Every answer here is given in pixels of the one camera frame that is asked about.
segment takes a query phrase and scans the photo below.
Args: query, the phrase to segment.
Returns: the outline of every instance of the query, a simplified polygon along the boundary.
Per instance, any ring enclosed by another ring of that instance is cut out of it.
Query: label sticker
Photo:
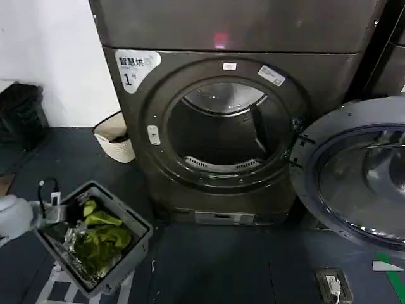
[[[147,135],[149,136],[149,141],[154,146],[160,145],[159,129],[157,125],[147,126]]]
[[[158,52],[133,49],[117,49],[115,59],[122,85],[130,94],[135,93],[145,77],[162,62]]]
[[[224,62],[222,65],[222,70],[224,71],[236,71],[236,62]]]
[[[285,77],[277,73],[276,71],[272,70],[266,65],[263,65],[259,70],[259,75],[262,76],[264,79],[270,81],[277,87],[280,87],[283,82],[285,81]]]

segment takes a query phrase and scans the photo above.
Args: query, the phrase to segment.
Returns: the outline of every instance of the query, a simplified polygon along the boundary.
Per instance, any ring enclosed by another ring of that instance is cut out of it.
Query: laundry machine
[[[291,147],[341,104],[385,3],[90,0],[159,215],[283,222]]]
[[[387,3],[349,89],[349,99],[405,95],[405,0]]]

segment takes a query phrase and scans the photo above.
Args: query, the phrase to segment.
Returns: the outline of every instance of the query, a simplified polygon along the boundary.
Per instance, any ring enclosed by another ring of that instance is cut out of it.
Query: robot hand
[[[66,208],[39,201],[28,202],[14,195],[0,198],[0,247],[16,239],[27,231],[39,229],[65,220]]]
[[[14,195],[0,198],[0,247],[33,228],[34,212],[30,203]]]

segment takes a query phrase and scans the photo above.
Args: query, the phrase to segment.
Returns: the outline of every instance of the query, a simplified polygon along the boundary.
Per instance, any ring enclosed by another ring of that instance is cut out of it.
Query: white wicker basket
[[[93,134],[104,152],[114,160],[129,163],[135,158],[122,112],[112,114],[112,116],[97,124],[93,128]]]

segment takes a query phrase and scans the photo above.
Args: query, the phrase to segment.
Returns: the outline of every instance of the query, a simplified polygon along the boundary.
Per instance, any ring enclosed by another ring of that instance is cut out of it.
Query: open door
[[[290,174],[331,230],[405,258],[405,98],[345,104],[321,117],[295,143]]]

